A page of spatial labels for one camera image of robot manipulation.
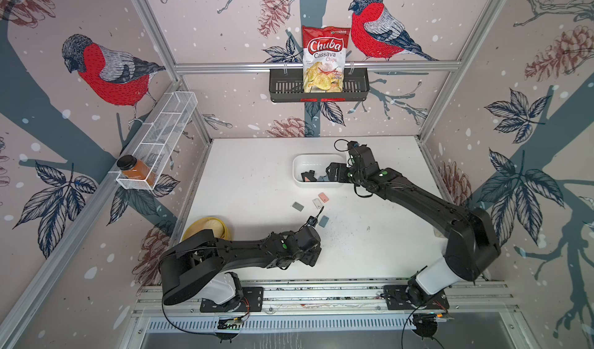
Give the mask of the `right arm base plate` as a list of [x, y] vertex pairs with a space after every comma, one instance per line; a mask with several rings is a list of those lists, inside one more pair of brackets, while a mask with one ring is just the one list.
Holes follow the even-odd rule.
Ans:
[[405, 285], [384, 285], [381, 298], [385, 300], [388, 310], [448, 310], [450, 303], [444, 291], [431, 297], [423, 296], [420, 301], [413, 300], [408, 295]]

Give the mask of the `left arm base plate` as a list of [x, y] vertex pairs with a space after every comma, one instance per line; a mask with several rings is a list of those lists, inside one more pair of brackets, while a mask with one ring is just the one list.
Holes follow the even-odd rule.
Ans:
[[200, 312], [201, 313], [253, 313], [261, 312], [264, 301], [263, 287], [244, 287], [242, 290], [243, 297], [232, 299], [223, 305], [217, 305], [215, 302], [207, 299], [202, 299]]

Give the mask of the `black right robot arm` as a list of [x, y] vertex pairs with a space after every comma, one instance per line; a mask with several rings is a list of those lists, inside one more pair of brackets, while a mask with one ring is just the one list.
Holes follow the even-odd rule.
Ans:
[[345, 164], [331, 163], [326, 175], [331, 182], [349, 183], [396, 203], [428, 222], [447, 239], [443, 256], [418, 271], [408, 281], [408, 301], [425, 307], [445, 288], [475, 281], [501, 255], [493, 223], [481, 208], [469, 210], [447, 202], [412, 183], [392, 168], [381, 168], [365, 144], [349, 141]]

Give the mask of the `pink eraser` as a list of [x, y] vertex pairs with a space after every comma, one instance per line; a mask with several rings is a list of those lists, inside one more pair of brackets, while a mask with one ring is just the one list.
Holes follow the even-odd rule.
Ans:
[[319, 193], [319, 194], [318, 194], [318, 197], [319, 197], [319, 199], [320, 199], [320, 200], [321, 200], [323, 203], [327, 203], [327, 202], [329, 201], [329, 198], [328, 198], [328, 197], [327, 197], [327, 195], [326, 195], [326, 194], [324, 194], [323, 192], [322, 192], [322, 193]]

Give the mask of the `white eraser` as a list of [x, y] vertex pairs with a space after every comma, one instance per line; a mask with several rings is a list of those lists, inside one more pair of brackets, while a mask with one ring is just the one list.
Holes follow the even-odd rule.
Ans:
[[318, 198], [313, 199], [312, 202], [314, 203], [317, 209], [321, 209], [323, 207], [323, 203]]

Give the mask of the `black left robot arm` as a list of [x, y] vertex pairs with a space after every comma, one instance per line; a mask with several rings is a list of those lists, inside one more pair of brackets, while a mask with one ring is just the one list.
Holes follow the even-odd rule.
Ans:
[[227, 270], [251, 267], [286, 270], [296, 261], [315, 266], [321, 251], [320, 236], [309, 225], [296, 232], [272, 232], [257, 241], [227, 241], [205, 229], [160, 256], [162, 302], [172, 306], [187, 301], [217, 274]]

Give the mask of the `black eraser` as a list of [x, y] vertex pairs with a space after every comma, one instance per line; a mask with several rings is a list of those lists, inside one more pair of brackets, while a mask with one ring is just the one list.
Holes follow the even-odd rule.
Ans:
[[301, 178], [303, 182], [317, 182], [316, 173], [312, 170], [302, 172]]

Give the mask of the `grey eraser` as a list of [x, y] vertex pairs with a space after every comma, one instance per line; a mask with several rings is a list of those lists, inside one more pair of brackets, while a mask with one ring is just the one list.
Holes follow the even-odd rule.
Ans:
[[303, 208], [304, 208], [304, 206], [303, 206], [303, 205], [301, 205], [301, 204], [300, 204], [300, 203], [298, 203], [298, 202], [294, 202], [294, 203], [292, 204], [292, 207], [293, 207], [293, 208], [295, 208], [295, 210], [297, 210], [297, 211], [302, 211], [302, 210], [303, 210]]

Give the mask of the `blue eraser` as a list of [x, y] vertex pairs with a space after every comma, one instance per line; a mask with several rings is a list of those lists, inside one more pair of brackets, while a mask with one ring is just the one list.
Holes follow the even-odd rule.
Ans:
[[319, 221], [319, 226], [321, 228], [325, 228], [328, 222], [329, 222], [329, 218], [324, 215]]

